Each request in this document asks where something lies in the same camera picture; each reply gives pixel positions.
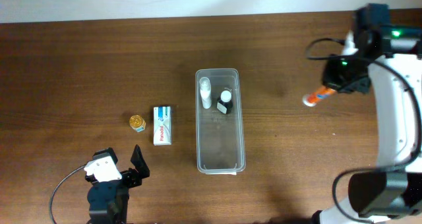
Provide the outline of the small gold lid jar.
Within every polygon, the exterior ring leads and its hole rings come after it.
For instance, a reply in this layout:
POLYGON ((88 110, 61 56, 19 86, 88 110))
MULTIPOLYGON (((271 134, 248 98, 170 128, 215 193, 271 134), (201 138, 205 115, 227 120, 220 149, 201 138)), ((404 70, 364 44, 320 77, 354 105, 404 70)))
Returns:
POLYGON ((129 125, 133 130, 142 132, 145 130, 146 121, 140 115, 133 115, 129 119, 129 125))

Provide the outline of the orange tablet tube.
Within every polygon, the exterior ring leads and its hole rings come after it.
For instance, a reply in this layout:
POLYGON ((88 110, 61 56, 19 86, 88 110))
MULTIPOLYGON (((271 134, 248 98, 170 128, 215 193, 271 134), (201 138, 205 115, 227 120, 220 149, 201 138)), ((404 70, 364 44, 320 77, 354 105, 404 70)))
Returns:
POLYGON ((304 95, 302 102, 308 107, 314 107, 318 102, 334 95, 335 93, 335 90, 322 86, 313 93, 304 95))

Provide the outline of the white Panadol box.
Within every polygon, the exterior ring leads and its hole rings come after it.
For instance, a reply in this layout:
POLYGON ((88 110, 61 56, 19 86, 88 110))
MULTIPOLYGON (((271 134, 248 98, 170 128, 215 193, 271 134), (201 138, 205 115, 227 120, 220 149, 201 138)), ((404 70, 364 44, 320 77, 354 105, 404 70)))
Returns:
POLYGON ((154 107, 154 134, 153 144, 155 146, 171 145, 171 107, 154 107))

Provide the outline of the white spray bottle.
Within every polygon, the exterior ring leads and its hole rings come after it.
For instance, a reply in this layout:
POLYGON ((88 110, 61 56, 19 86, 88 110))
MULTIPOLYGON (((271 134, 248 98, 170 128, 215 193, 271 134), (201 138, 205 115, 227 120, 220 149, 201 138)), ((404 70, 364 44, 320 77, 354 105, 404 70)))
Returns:
POLYGON ((200 97, 202 100, 202 106, 205 109, 209 109, 212 105, 212 96, 211 96, 212 87, 211 87, 209 78, 202 77, 199 80, 199 85, 200 85, 200 97))

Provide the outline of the dark bottle white cap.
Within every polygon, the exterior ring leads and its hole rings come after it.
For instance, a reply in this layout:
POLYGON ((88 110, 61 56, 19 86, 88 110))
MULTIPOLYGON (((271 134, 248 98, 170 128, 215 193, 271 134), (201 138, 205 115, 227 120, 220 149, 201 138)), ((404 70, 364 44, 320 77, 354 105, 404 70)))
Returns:
POLYGON ((217 100, 217 110, 223 114, 231 113, 233 108, 232 93, 229 90, 224 90, 217 100))

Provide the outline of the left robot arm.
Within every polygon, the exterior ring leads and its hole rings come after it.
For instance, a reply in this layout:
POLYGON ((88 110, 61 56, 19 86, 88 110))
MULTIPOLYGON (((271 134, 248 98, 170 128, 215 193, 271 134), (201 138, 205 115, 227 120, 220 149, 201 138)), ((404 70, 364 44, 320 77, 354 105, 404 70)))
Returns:
POLYGON ((150 170, 138 145, 134 147, 131 163, 133 168, 119 171, 118 158, 113 148, 96 152, 84 166, 85 179, 92 184, 87 200, 89 216, 93 224, 127 222, 129 190, 142 184, 150 176, 150 170))

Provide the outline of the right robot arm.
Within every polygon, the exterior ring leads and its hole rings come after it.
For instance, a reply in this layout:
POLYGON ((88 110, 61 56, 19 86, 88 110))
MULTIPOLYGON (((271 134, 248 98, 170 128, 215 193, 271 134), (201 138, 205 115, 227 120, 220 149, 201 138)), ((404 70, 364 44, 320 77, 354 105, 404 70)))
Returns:
POLYGON ((384 223, 421 213, 421 29, 394 25, 387 5, 357 9, 339 55, 324 58, 322 87, 303 97, 315 106, 333 94, 375 93, 378 156, 354 168, 347 197, 312 223, 384 223))

